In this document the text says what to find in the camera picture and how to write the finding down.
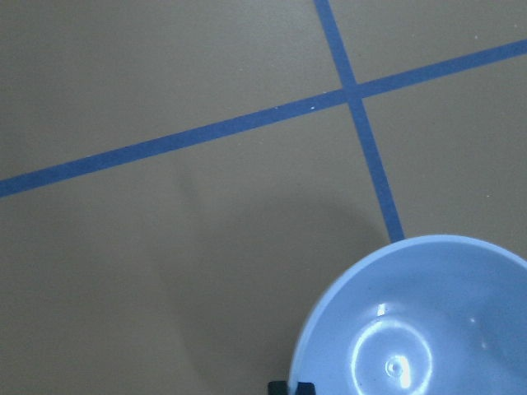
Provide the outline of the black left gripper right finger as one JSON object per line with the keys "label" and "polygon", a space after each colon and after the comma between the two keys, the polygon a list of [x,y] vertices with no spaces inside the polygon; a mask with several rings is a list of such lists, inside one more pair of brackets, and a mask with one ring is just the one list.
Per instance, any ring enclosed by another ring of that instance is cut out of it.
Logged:
{"label": "black left gripper right finger", "polygon": [[296,395],[316,395],[316,387],[313,383],[299,382],[296,388]]}

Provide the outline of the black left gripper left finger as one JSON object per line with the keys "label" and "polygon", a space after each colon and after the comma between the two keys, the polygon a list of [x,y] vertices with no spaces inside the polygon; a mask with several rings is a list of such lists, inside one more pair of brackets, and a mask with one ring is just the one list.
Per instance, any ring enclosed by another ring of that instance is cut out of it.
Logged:
{"label": "black left gripper left finger", "polygon": [[286,381],[271,381],[267,385],[268,395],[287,395]]}

